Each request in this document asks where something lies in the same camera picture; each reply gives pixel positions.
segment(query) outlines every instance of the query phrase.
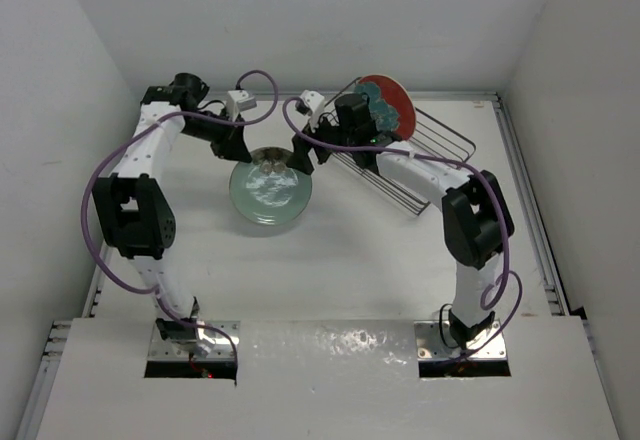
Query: wire rack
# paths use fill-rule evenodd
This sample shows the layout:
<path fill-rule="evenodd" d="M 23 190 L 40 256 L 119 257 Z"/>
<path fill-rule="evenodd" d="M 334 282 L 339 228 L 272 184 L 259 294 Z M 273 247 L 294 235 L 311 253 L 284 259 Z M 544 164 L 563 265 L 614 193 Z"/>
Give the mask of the wire rack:
<path fill-rule="evenodd" d="M 331 108 L 333 102 L 353 87 L 360 78 L 361 77 L 357 77 L 353 79 L 351 83 L 327 102 L 327 112 L 325 115 L 328 116 L 330 122 L 336 123 L 338 121 L 335 109 Z M 418 114 L 416 129 L 413 136 L 409 139 L 409 143 L 417 150 L 435 157 L 450 158 L 462 162 L 468 161 L 473 156 L 476 151 L 476 144 L 472 140 L 419 108 L 416 108 L 416 113 Z M 407 190 L 399 183 L 358 167 L 350 155 L 346 153 L 335 153 L 333 157 L 366 179 L 374 187 L 406 208 L 409 212 L 420 215 L 429 206 L 429 201 Z"/>

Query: gray wall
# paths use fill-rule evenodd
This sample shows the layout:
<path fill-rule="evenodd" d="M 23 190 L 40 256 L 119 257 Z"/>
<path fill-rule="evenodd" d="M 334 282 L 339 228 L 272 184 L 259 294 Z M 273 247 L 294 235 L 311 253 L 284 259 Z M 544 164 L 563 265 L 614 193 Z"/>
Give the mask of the gray wall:
<path fill-rule="evenodd" d="M 550 0 L 507 96 L 623 438 L 640 438 L 640 0 Z"/>
<path fill-rule="evenodd" d="M 0 79 L 0 439 L 10 439 L 51 321 L 78 315 L 87 291 L 84 183 L 133 130 L 137 106 L 76 0 L 0 0 Z"/>
<path fill-rule="evenodd" d="M 256 67 L 291 90 L 379 72 L 416 89 L 502 88 L 545 0 L 79 1 L 142 93 L 177 70 L 227 89 Z"/>

